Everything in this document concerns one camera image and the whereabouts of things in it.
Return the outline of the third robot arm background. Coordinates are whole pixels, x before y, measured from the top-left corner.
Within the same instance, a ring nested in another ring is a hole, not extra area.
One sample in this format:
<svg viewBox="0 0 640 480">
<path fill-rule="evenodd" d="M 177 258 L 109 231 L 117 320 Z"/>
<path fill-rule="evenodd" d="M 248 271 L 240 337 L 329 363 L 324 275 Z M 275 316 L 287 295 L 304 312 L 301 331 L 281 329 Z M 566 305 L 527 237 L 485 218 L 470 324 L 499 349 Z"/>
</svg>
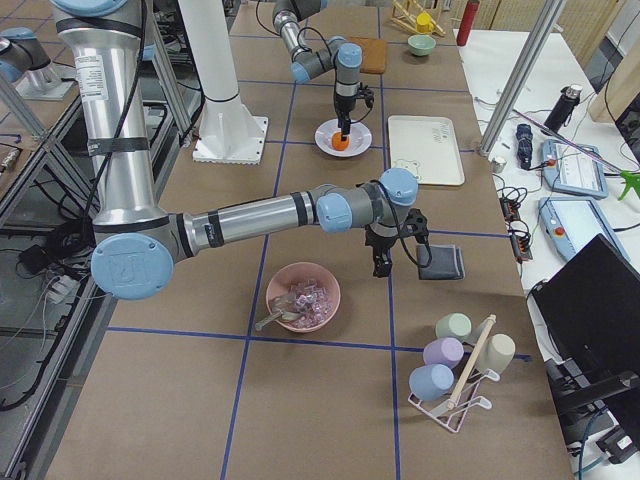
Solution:
<svg viewBox="0 0 640 480">
<path fill-rule="evenodd" d="M 61 101 L 76 80 L 75 68 L 55 64 L 26 27 L 1 32 L 1 75 L 26 100 Z"/>
</svg>

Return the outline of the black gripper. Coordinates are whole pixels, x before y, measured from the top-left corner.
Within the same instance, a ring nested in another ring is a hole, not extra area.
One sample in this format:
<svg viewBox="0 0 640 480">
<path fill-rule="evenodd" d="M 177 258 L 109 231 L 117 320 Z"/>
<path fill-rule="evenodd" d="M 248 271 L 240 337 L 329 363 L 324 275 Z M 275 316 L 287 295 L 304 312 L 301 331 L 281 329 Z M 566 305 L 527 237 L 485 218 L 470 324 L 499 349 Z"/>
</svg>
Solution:
<svg viewBox="0 0 640 480">
<path fill-rule="evenodd" d="M 378 223 L 365 227 L 365 245 L 372 249 L 373 275 L 389 276 L 393 262 L 391 249 L 399 241 L 409 260 L 418 268 L 429 266 L 429 230 L 428 220 L 418 208 L 408 210 L 407 217 L 401 225 L 391 227 L 389 235 L 383 235 L 375 230 L 381 226 Z M 426 249 L 426 259 L 417 260 L 408 250 L 405 240 L 413 237 L 419 245 Z"/>
<path fill-rule="evenodd" d="M 363 84 L 335 84 L 333 104 L 338 122 L 339 137 L 346 141 L 350 135 L 351 112 L 356 106 L 357 100 L 363 100 L 367 108 L 374 105 L 372 90 Z"/>
</svg>

